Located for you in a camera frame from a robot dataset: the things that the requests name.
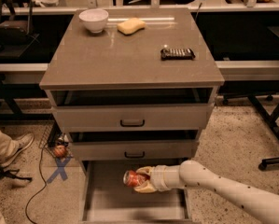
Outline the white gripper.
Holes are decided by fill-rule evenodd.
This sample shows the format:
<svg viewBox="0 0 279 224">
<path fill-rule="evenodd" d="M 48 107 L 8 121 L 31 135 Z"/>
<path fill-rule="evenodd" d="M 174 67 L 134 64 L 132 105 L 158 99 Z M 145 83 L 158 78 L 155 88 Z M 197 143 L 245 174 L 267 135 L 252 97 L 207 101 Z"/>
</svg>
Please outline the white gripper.
<svg viewBox="0 0 279 224">
<path fill-rule="evenodd" d="M 150 176 L 150 181 L 146 181 L 133 189 L 138 193 L 153 193 L 156 191 L 168 191 L 180 187 L 179 166 L 158 165 L 145 166 L 135 171 L 139 175 Z"/>
</svg>

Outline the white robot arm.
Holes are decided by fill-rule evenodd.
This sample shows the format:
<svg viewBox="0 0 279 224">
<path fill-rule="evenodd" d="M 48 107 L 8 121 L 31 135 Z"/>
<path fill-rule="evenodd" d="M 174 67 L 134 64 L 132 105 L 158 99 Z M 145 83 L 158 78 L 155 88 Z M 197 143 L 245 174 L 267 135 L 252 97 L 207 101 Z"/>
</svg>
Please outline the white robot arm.
<svg viewBox="0 0 279 224">
<path fill-rule="evenodd" d="M 279 195 L 216 175 L 196 161 L 180 165 L 146 166 L 135 171 L 148 180 L 134 189 L 139 193 L 187 189 L 211 190 L 263 224 L 279 224 Z"/>
</svg>

